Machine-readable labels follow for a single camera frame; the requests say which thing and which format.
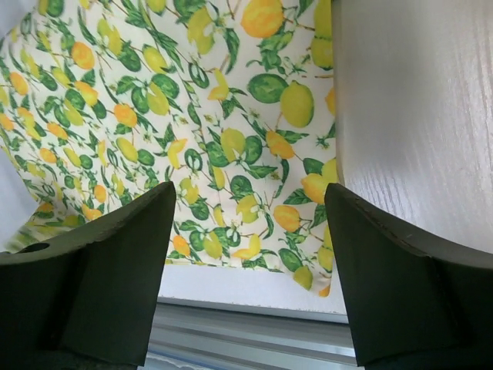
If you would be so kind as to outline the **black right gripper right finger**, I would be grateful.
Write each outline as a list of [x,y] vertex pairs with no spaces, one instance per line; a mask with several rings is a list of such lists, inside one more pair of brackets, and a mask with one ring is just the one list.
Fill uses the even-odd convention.
[[489,366],[492,256],[395,217],[340,184],[325,209],[360,366]]

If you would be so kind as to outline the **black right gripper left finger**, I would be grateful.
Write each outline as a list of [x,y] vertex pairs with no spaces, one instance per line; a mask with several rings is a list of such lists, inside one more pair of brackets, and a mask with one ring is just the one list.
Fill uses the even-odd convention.
[[142,365],[176,205],[161,183],[56,237],[1,255],[3,365]]

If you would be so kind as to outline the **lemon print skirt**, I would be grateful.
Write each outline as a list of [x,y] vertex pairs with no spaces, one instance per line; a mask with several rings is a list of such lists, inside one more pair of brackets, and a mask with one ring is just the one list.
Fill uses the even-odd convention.
[[329,1],[40,1],[1,40],[1,147],[38,203],[9,252],[172,182],[169,264],[330,293]]

